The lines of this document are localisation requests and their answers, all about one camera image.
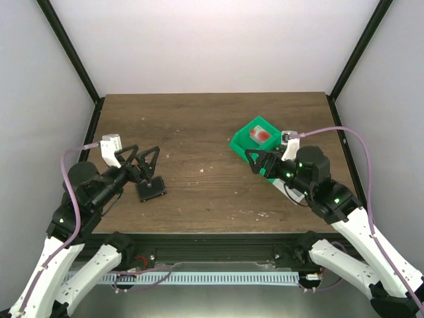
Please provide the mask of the black card holder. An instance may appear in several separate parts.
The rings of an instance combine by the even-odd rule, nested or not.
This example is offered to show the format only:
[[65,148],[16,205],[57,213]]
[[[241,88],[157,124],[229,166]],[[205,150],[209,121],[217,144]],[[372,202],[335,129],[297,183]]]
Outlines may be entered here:
[[145,202],[166,194],[166,186],[161,176],[153,177],[136,184],[136,193],[140,202]]

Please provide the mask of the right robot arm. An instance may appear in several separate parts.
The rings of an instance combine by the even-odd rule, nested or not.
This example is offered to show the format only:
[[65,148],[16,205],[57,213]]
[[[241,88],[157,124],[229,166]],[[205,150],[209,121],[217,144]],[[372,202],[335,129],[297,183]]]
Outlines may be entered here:
[[361,255],[362,261],[309,231],[298,255],[337,274],[360,290],[380,317],[414,317],[423,312],[423,273],[414,268],[368,221],[358,198],[330,173],[330,161],[317,146],[301,147],[292,159],[279,151],[248,149],[253,173],[283,181],[304,194],[308,207]]

